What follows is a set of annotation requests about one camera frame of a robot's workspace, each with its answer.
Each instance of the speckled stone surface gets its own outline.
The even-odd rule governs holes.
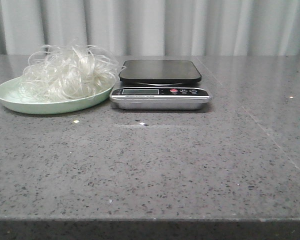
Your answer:
[[[0,83],[27,59],[0,55]],[[0,104],[0,239],[300,239],[300,58],[119,59],[191,60],[213,99],[43,116]]]

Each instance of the kitchen scale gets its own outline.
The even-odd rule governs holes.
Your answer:
[[[198,110],[209,102],[196,87],[201,74],[188,60],[128,60],[119,74],[121,88],[110,94],[111,107],[126,110]]]

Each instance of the tangled filament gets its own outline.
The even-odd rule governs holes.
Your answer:
[[[53,103],[94,96],[111,88],[122,70],[108,51],[95,45],[42,47],[47,51],[33,53],[23,70],[21,99]]]

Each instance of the plate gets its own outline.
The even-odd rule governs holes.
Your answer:
[[[90,108],[106,100],[115,83],[109,89],[89,96],[68,101],[37,102],[30,98],[19,96],[18,85],[20,77],[6,81],[0,85],[0,102],[7,109],[24,114],[62,114]]]

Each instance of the curtain fold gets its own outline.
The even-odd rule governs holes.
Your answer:
[[[300,0],[0,0],[0,54],[299,55]]]

